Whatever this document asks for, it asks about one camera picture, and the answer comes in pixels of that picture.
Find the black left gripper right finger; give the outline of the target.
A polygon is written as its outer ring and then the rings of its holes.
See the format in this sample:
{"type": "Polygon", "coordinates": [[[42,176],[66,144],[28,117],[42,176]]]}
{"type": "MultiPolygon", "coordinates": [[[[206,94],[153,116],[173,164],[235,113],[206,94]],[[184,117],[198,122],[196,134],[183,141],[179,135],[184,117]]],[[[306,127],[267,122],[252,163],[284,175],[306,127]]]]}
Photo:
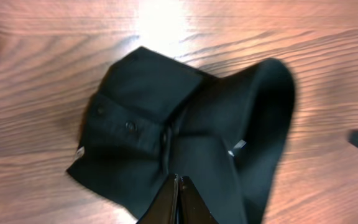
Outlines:
{"type": "Polygon", "coordinates": [[[187,176],[183,176],[179,180],[178,223],[218,224],[194,183],[187,176]]]}

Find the black t-shirt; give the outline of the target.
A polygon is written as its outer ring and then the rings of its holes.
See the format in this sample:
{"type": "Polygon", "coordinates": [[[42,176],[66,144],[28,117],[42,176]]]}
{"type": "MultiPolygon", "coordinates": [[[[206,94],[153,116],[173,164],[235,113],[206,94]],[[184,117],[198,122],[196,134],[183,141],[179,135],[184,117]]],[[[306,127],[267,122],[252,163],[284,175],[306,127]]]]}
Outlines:
{"type": "Polygon", "coordinates": [[[140,47],[110,66],[68,174],[144,218],[169,176],[191,180],[218,223],[261,223],[295,105],[265,59],[218,78],[140,47]]]}

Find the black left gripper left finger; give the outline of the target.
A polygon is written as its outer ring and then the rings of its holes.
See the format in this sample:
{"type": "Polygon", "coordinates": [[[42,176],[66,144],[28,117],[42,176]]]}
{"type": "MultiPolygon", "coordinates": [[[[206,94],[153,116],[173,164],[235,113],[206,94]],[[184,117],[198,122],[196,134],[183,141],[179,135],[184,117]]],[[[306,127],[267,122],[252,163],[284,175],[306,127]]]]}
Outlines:
{"type": "Polygon", "coordinates": [[[137,224],[175,224],[179,177],[170,174],[137,224]]]}

